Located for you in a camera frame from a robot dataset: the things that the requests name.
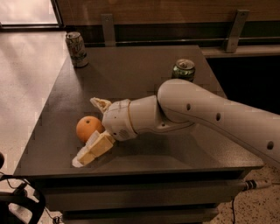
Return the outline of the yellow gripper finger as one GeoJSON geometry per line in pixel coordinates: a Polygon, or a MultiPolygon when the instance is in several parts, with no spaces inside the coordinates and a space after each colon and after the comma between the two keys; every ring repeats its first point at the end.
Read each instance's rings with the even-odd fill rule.
{"type": "Polygon", "coordinates": [[[106,110],[111,106],[112,102],[105,100],[105,99],[100,99],[93,97],[90,99],[90,102],[93,104],[94,107],[99,109],[103,114],[106,112],[106,110]]]}
{"type": "Polygon", "coordinates": [[[109,151],[114,146],[115,141],[107,131],[99,133],[96,130],[72,160],[72,165],[80,168],[90,164],[109,151]]]}

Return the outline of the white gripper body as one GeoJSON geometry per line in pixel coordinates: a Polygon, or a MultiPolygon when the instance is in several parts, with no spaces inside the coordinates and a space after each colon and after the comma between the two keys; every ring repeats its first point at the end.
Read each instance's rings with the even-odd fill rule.
{"type": "Polygon", "coordinates": [[[116,101],[103,114],[105,130],[117,141],[127,141],[137,136],[130,122],[129,108],[130,100],[116,101]]]}

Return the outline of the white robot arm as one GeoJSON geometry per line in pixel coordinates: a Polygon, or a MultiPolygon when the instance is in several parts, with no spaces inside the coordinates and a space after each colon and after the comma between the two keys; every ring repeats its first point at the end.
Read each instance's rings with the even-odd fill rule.
{"type": "Polygon", "coordinates": [[[165,81],[156,95],[137,100],[111,102],[92,98],[102,119],[82,131],[85,146],[73,166],[88,165],[109,151],[116,141],[126,141],[146,132],[177,133],[202,124],[221,133],[265,162],[280,165],[280,115],[230,101],[190,81],[165,81]]]}

